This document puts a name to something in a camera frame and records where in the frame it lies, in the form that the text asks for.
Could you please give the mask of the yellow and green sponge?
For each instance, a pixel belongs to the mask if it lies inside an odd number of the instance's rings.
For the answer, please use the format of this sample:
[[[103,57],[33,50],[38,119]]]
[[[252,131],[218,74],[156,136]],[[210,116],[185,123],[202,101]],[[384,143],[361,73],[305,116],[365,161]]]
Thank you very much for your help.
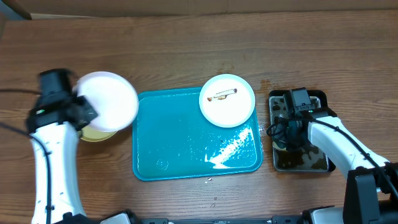
[[[273,141],[272,142],[273,148],[278,151],[286,151],[287,144],[284,141]]]

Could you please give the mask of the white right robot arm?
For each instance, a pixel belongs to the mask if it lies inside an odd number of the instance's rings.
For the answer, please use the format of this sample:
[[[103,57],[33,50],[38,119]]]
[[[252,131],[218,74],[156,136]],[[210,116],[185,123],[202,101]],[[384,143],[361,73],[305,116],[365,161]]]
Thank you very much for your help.
[[[343,206],[309,209],[303,223],[397,223],[397,163],[366,147],[334,111],[295,111],[270,129],[288,151],[306,143],[319,148],[346,178]]]

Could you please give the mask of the white plate with small stain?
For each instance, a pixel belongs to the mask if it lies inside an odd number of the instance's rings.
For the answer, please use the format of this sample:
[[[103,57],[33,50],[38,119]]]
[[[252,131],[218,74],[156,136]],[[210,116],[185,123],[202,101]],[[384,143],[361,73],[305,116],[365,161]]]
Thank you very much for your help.
[[[92,72],[81,77],[73,91],[83,95],[98,116],[89,126],[102,132],[120,131],[128,127],[139,110],[136,90],[120,75]]]

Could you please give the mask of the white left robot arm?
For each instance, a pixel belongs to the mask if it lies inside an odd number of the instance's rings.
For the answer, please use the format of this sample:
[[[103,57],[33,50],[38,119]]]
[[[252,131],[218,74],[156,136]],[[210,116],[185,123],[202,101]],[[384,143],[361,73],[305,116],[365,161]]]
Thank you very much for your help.
[[[97,117],[84,96],[41,96],[29,112],[27,129],[35,158],[32,223],[75,223],[86,213],[80,200],[76,152],[80,131]]]

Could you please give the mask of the yellow-green plate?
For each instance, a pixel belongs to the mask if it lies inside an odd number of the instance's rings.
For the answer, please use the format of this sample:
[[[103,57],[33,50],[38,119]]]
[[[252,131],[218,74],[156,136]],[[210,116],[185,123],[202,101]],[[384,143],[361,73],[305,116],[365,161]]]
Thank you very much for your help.
[[[87,142],[100,142],[109,139],[110,137],[114,136],[116,131],[113,132],[103,132],[93,129],[89,126],[84,127],[81,130],[81,140]]]

